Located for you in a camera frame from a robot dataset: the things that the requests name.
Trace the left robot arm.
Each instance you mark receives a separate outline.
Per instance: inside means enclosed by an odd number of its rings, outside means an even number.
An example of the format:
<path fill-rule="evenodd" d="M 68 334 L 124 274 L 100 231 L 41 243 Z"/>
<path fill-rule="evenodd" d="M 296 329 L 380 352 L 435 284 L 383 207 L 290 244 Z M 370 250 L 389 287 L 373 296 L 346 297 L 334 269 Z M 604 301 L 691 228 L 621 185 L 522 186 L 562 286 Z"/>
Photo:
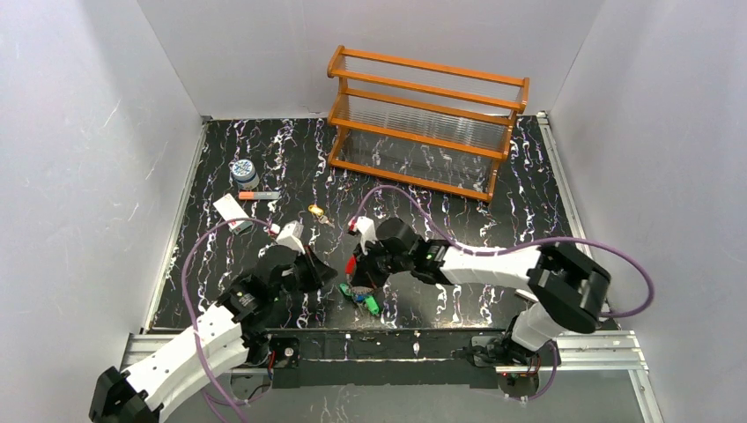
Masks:
<path fill-rule="evenodd" d="M 93 422 L 164 422 L 218 375 L 267 354 L 264 322 L 283 293 L 311 293 L 337 276 L 309 248 L 273 246 L 195 323 L 156 352 L 98 378 Z"/>

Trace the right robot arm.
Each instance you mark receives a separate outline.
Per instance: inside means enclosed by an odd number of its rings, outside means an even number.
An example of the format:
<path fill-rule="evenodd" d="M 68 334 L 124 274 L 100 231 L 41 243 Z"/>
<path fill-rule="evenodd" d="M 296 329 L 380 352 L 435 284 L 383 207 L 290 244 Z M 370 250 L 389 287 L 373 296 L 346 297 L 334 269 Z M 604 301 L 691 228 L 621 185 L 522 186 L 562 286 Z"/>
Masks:
<path fill-rule="evenodd" d="M 536 352 L 566 331 L 595 332 L 610 286 L 610 274 L 570 242 L 490 251 L 427 240 L 399 218 L 380 224 L 354 218 L 348 232 L 359 239 L 346 269 L 356 295 L 375 291 L 397 273 L 432 286 L 482 284 L 530 290 L 536 303 L 509 324 L 501 340 L 505 352 Z"/>

